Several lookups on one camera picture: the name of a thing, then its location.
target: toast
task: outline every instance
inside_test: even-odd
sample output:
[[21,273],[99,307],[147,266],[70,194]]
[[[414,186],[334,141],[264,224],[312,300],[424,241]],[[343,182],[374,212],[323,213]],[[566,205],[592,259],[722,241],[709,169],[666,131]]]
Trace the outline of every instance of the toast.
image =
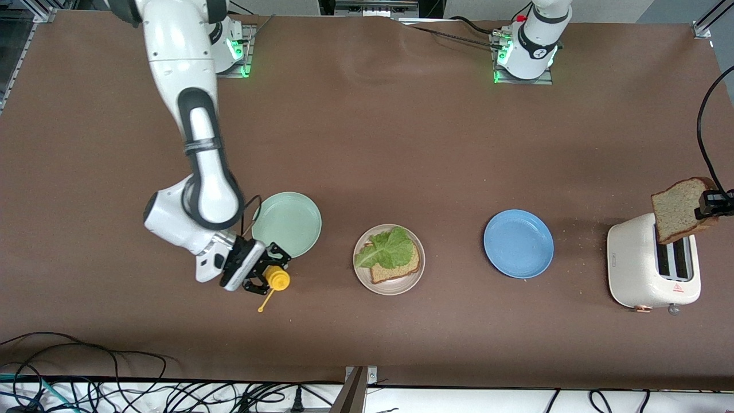
[[418,271],[421,267],[421,256],[418,254],[418,247],[413,243],[413,257],[406,265],[395,267],[392,270],[388,270],[380,264],[375,264],[370,268],[370,274],[372,275],[372,284],[379,284],[387,280],[399,279]]
[[670,244],[689,235],[709,229],[718,217],[697,220],[694,210],[699,206],[703,191],[716,186],[709,178],[695,176],[676,182],[663,192],[653,194],[655,227],[658,244]]

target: yellow nozzle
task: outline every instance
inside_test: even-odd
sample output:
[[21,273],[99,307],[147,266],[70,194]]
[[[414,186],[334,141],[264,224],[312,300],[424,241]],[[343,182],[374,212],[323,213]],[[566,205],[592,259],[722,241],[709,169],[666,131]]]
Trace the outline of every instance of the yellow nozzle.
[[272,297],[274,292],[283,291],[288,288],[288,285],[291,284],[291,276],[289,276],[288,273],[281,267],[271,265],[265,270],[264,275],[265,279],[268,281],[268,284],[270,284],[271,290],[268,296],[265,297],[263,305],[258,308],[258,312],[265,311],[265,304],[268,303],[270,297]]

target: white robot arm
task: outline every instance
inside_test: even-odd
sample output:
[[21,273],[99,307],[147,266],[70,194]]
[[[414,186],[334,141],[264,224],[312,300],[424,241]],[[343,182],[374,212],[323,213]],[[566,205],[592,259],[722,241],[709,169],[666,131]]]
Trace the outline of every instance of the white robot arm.
[[519,79],[536,79],[553,64],[558,40],[571,20],[572,0],[533,0],[528,18],[503,27],[511,32],[498,63]]
[[219,285],[226,290],[248,280],[246,290],[265,295],[265,269],[285,267],[290,256],[275,244],[266,247],[229,229],[241,218],[244,200],[227,165],[217,120],[217,72],[238,58],[218,51],[232,49],[228,35],[241,24],[227,17],[227,0],[106,2],[117,17],[143,25],[153,80],[178,124],[192,169],[183,181],[153,194],[143,214],[145,227],[197,257],[198,281],[224,273]]

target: green plate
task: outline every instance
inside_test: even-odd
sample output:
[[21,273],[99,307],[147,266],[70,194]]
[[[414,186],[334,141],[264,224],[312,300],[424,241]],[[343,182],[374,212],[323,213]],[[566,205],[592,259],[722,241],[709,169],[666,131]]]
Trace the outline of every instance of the green plate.
[[252,237],[265,245],[276,243],[295,258],[305,254],[319,239],[321,213],[306,195],[278,193],[266,199],[262,209],[252,226]]

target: lettuce leaf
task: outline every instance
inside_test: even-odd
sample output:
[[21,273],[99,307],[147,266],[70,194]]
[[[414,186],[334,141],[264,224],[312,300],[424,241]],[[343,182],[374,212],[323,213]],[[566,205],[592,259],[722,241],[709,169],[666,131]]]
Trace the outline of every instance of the lettuce leaf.
[[397,226],[369,238],[371,245],[355,257],[355,267],[372,268],[380,264],[388,270],[406,265],[413,257],[413,242],[405,229]]

